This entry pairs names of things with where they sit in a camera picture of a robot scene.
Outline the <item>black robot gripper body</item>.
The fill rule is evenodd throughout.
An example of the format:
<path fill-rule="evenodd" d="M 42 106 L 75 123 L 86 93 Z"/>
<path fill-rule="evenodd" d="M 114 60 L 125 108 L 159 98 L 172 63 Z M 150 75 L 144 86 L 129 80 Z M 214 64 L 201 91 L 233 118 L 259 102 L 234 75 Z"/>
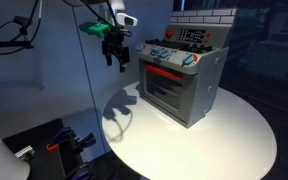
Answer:
<path fill-rule="evenodd" d="M 104 40 L 102 41 L 102 53 L 108 54 L 121 54 L 123 51 L 122 42 L 124 35 L 119 29 L 105 30 Z"/>

